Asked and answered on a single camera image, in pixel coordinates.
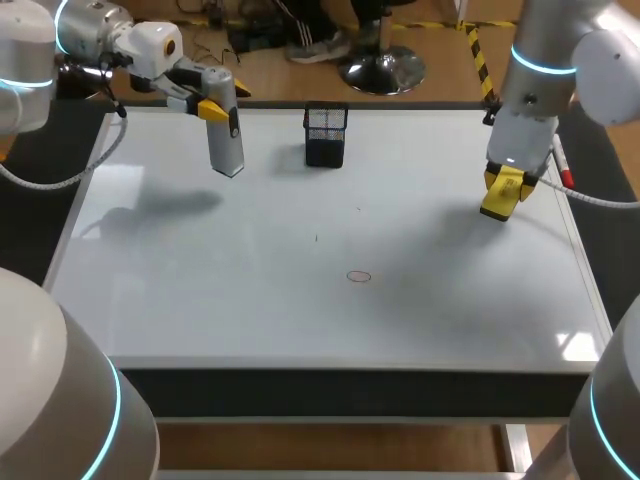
small dot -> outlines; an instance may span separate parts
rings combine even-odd
[[[347,273],[347,278],[354,283],[367,283],[371,280],[371,274],[367,272],[361,272],[360,270],[352,270]]]

white tabletop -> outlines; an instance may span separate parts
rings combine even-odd
[[[482,115],[351,111],[319,170],[302,111],[241,110],[229,180],[198,119],[132,111],[47,285],[122,368],[590,371],[611,329],[566,198],[481,215]]]

cable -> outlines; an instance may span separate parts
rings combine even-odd
[[[59,190],[61,188],[66,188],[70,185],[73,185],[74,183],[79,182],[87,174],[93,172],[96,168],[102,165],[113,154],[113,152],[115,152],[115,150],[120,146],[120,144],[122,143],[122,140],[124,140],[125,134],[127,133],[127,126],[129,125],[127,120],[127,110],[125,109],[124,105],[122,105],[122,103],[120,103],[120,101],[118,101],[118,99],[114,95],[113,90],[111,90],[111,86],[109,85],[109,79],[107,78],[107,72],[109,68],[114,68],[115,66],[118,66],[120,64],[122,64],[122,59],[118,58],[117,56],[114,56],[109,52],[103,52],[102,54],[100,54],[100,57],[98,58],[100,75],[102,77],[102,82],[103,82],[102,90],[105,93],[105,95],[107,95],[107,97],[109,97],[109,99],[113,102],[113,105],[116,109],[116,113],[121,118],[121,122],[120,122],[120,131],[118,132],[118,136],[113,141],[111,146],[107,149],[107,151],[104,152],[97,161],[87,166],[87,168],[85,168],[82,172],[78,173],[77,175],[74,175],[73,177],[58,183],[42,184],[42,183],[29,182],[27,180],[23,180],[20,177],[17,177],[13,173],[11,173],[9,170],[7,170],[5,166],[1,164],[0,164],[0,176],[3,176],[10,182],[15,183],[16,185],[20,185],[21,187],[29,188],[31,190],[40,190],[40,191]],[[22,119],[22,100],[20,99],[20,95],[17,92],[15,92],[15,90],[14,90],[14,93],[16,94],[16,98],[18,99],[18,116],[16,119],[16,125],[17,125]]]
[[[84,171],[78,173],[77,175],[74,175],[71,178],[68,178],[67,180],[64,180],[63,182],[50,183],[50,184],[29,182],[27,180],[23,180],[22,178],[16,177],[13,173],[7,170],[7,168],[2,164],[0,164],[0,175],[6,178],[7,180],[15,183],[16,185],[20,185],[21,187],[29,188],[31,190],[48,191],[48,190],[59,190],[61,188],[68,187],[70,185],[73,185],[74,183],[78,183],[87,174],[93,172],[96,168],[102,165],[113,154],[113,152],[116,151],[116,149],[122,143],[122,140],[124,140],[124,136],[127,133],[127,126],[128,126],[128,120],[126,117],[124,117],[120,121],[120,131],[118,132],[118,136],[113,141],[111,146],[107,149],[107,151],[104,152],[98,160],[96,160],[87,168],[85,168]]]
[[[544,177],[540,177],[539,180],[554,190],[564,193],[567,197],[575,198],[576,200],[590,203],[592,205],[598,205],[599,207],[615,208],[618,210],[633,210],[640,208],[640,202],[613,202],[611,200],[601,200],[599,198],[590,197],[589,195],[584,195],[583,193],[578,193],[574,190],[563,187],[562,185],[557,185]]]
[[[15,87],[9,86],[8,88],[6,88],[6,90],[10,90],[11,93],[13,93],[13,95],[15,96],[16,108],[18,111],[16,112],[16,118],[13,121],[13,125],[11,125],[11,127],[8,130],[3,131],[2,134],[12,135],[18,131],[18,128],[20,128],[20,123],[22,123],[22,115],[24,113],[24,107],[22,105],[22,98],[20,97],[20,94],[18,93]]]
[[[15,88],[12,88],[11,91],[16,97],[16,105],[18,107],[18,111],[16,112],[16,119],[13,122],[13,126],[11,127],[11,130],[9,130],[9,133],[15,133],[18,130],[18,128],[20,128],[20,124],[22,123],[22,115],[24,113],[24,107],[22,105],[22,98],[20,97],[20,94],[18,93],[18,91]]]

black mesh pen holder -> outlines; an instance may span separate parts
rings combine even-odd
[[[349,106],[309,102],[304,110],[305,163],[309,167],[341,168]]]

wooden floor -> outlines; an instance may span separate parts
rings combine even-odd
[[[515,0],[482,2],[482,5],[479,0],[471,2],[469,18],[511,20],[517,17],[522,3]],[[627,3],[640,10],[637,0],[628,0]],[[412,7],[414,10],[399,9],[399,21],[415,19],[417,14],[420,20],[442,20],[447,15],[439,0],[421,0],[420,5]],[[221,33],[195,27],[183,31],[185,48],[190,55],[199,56],[203,52],[195,47],[194,39],[208,46],[216,57],[220,57],[222,49],[227,46]],[[513,35],[514,30],[508,28],[485,28],[480,32],[482,51],[498,90],[506,71]],[[341,82],[334,65],[287,63],[280,50],[243,55],[241,65],[236,65],[228,56],[226,66],[249,86],[257,100],[407,102],[481,99],[477,73],[462,32],[450,29],[397,30],[394,31],[393,43],[413,48],[425,60],[428,75],[415,91],[391,99],[371,97],[350,89]],[[212,59],[206,62],[216,64]],[[131,92],[123,76],[117,77],[114,90],[125,99],[153,97]],[[609,133],[630,183],[640,194],[640,148],[637,140],[640,138],[640,125],[617,127],[610,129]],[[0,139],[0,153],[6,151],[9,144],[9,140]],[[482,161],[483,154],[478,152],[479,161]],[[557,426],[553,425],[529,427],[534,455],[556,430]],[[161,463],[163,468],[171,469],[497,471],[504,468],[504,459],[497,448],[496,431],[483,425],[161,425],[160,434]]]

